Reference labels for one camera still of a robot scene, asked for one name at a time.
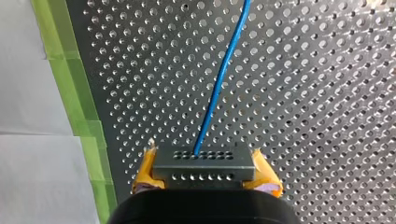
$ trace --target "hole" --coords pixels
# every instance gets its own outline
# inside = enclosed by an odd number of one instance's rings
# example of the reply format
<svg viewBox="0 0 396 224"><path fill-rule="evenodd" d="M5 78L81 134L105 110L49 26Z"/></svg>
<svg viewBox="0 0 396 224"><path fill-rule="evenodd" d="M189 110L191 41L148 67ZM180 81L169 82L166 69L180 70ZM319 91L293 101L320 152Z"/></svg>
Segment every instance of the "hole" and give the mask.
<svg viewBox="0 0 396 224"><path fill-rule="evenodd" d="M221 1L220 0L213 1L213 6L215 6L215 7L221 6Z"/></svg>
<svg viewBox="0 0 396 224"><path fill-rule="evenodd" d="M183 5L181 5L181 10L182 11L188 11L189 10L189 5L187 5L187 4L183 4Z"/></svg>
<svg viewBox="0 0 396 224"><path fill-rule="evenodd" d="M217 18L215 19L215 23L216 23L216 25L222 24L222 17L217 17Z"/></svg>
<svg viewBox="0 0 396 224"><path fill-rule="evenodd" d="M204 9L205 8L205 3L204 2L199 2L197 4L198 9Z"/></svg>
<svg viewBox="0 0 396 224"><path fill-rule="evenodd" d="M227 179L228 181L231 181L231 180L233 180L233 174L229 174L229 175L227 175L226 179Z"/></svg>
<svg viewBox="0 0 396 224"><path fill-rule="evenodd" d="M197 179L197 175L190 175L190 180L196 180Z"/></svg>
<svg viewBox="0 0 396 224"><path fill-rule="evenodd" d="M209 42L209 39L207 38L207 36L203 36L203 37L201 38L201 42L202 42L203 44L207 44L207 42Z"/></svg>
<svg viewBox="0 0 396 224"><path fill-rule="evenodd" d="M288 17L290 14L291 14L291 10L289 8L286 8L285 10L283 10L284 17Z"/></svg>
<svg viewBox="0 0 396 224"><path fill-rule="evenodd" d="M269 10L267 11L267 13L265 13L265 18L267 18L267 20L271 20L271 18L274 17L274 12Z"/></svg>

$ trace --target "perforated metal sheet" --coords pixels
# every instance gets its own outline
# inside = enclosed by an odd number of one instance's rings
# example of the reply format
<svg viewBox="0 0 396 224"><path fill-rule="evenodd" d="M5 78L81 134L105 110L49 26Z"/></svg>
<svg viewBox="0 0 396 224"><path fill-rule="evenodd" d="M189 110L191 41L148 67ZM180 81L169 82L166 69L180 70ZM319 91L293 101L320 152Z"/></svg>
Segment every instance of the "perforated metal sheet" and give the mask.
<svg viewBox="0 0 396 224"><path fill-rule="evenodd" d="M191 146L242 0L68 6L119 200L150 137ZM395 1L255 0L206 145L260 147L303 223L395 223Z"/></svg>

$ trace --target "black object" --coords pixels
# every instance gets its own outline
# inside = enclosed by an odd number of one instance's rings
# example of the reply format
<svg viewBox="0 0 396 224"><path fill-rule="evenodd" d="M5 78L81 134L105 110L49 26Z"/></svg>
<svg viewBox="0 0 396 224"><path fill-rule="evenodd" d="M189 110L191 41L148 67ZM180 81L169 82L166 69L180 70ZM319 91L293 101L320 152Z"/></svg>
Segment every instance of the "black object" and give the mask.
<svg viewBox="0 0 396 224"><path fill-rule="evenodd" d="M241 189L242 181L254 178L255 167L248 145L202 147L159 146L153 164L154 179L167 189Z"/></svg>
<svg viewBox="0 0 396 224"><path fill-rule="evenodd" d="M155 189L121 203L109 224L299 224L282 200L257 190Z"/></svg>

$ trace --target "blue cable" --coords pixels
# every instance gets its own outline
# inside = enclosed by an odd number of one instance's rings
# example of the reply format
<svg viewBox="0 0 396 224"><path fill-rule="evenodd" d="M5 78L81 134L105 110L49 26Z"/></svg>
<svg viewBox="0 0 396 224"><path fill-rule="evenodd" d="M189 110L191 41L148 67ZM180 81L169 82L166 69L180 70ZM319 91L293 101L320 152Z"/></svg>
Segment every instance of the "blue cable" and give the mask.
<svg viewBox="0 0 396 224"><path fill-rule="evenodd" d="M194 154L197 156L201 150L202 143L204 142L204 138L206 135L207 128L209 127L210 120L212 119L213 111L216 108L217 101L219 99L221 84L224 80L225 73L227 72L228 61L230 61L231 56L233 56L233 51L238 44L239 37L242 33L242 27L245 24L245 21L248 18L248 10L250 8L250 0L245 0L244 6L242 8L241 16L239 17L239 21L236 24L235 31L233 32L233 37L231 38L230 45L227 49L227 52L224 55L224 59L221 63L220 70L218 73L218 77L216 78L216 83L213 88L212 96L210 97L210 103L207 107L206 114L204 117L204 122L201 125L201 131L199 132L198 138L194 145Z"/></svg>

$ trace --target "green edge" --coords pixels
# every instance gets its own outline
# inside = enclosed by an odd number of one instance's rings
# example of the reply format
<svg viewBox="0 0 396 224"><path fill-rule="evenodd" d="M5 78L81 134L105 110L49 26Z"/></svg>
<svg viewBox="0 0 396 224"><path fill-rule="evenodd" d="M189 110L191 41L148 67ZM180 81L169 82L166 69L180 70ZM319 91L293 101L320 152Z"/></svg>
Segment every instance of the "green edge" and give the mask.
<svg viewBox="0 0 396 224"><path fill-rule="evenodd" d="M65 0L31 0L47 59L58 85L73 133L80 136L101 223L117 206L102 123L96 113L79 57Z"/></svg>

